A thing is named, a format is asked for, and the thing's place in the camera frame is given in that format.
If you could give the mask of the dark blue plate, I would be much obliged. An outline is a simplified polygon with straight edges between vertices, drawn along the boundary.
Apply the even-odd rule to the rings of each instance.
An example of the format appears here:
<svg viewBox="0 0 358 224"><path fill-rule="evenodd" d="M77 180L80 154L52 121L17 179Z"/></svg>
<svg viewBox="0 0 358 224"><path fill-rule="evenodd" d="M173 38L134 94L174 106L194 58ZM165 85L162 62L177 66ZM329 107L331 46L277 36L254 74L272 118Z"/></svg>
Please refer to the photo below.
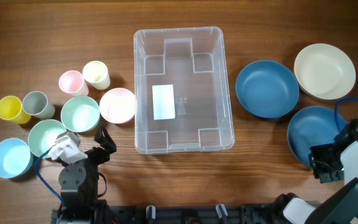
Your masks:
<svg viewBox="0 0 358 224"><path fill-rule="evenodd" d="M300 88L294 74L273 60L258 60L246 65L236 79L240 104L261 118L279 118L298 103Z"/></svg>
<svg viewBox="0 0 358 224"><path fill-rule="evenodd" d="M323 106L309 106L299 110L287 128L289 148L305 166L311 167L310 147L331 144L339 134L334 111Z"/></svg>

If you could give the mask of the light blue bowl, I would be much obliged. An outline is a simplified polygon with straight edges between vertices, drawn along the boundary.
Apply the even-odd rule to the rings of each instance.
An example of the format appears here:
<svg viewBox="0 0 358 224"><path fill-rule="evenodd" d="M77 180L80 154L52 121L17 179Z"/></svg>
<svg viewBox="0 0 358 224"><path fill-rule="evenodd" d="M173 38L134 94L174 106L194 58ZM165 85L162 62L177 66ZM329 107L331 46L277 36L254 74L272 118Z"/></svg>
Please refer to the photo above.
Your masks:
<svg viewBox="0 0 358 224"><path fill-rule="evenodd" d="M0 142L0 177L11 179L26 173L34 161L30 147L21 139Z"/></svg>

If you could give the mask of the cream plate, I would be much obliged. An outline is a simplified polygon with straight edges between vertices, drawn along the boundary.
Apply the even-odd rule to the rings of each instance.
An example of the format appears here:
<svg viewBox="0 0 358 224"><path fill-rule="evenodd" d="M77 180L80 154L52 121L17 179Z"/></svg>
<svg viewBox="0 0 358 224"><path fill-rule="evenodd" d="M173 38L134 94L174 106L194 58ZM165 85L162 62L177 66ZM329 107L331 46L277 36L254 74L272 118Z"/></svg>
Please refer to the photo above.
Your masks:
<svg viewBox="0 0 358 224"><path fill-rule="evenodd" d="M347 95L356 83L352 60L341 49L329 44L312 44L295 58L293 71L300 88L321 100Z"/></svg>

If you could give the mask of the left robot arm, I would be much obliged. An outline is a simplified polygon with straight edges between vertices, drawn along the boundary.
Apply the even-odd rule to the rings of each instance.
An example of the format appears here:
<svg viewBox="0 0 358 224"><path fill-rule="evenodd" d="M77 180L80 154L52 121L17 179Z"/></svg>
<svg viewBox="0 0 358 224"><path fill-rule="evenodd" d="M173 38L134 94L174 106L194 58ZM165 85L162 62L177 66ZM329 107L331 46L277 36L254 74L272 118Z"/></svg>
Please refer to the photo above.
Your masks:
<svg viewBox="0 0 358 224"><path fill-rule="evenodd" d="M83 152L79 149L78 136L67 131L58 135L48 155L62 164L58 181L61 185L62 202L53 212L56 223L118 223L118 217L98 192L98 180L104 175L98 166L110 160L116 152L103 123L98 126L94 137L99 146Z"/></svg>

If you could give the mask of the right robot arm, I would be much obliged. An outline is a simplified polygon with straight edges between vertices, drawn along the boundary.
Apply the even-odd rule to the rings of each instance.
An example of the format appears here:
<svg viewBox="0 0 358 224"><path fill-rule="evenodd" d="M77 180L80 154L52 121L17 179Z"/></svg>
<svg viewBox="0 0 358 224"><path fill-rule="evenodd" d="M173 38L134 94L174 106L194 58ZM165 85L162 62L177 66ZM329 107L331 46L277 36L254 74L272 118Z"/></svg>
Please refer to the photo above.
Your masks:
<svg viewBox="0 0 358 224"><path fill-rule="evenodd" d="M271 223L350 223L358 218L358 119L349 121L333 143L313 146L309 159L321 183L344 186L318 207L293 193L281 194L268 210Z"/></svg>

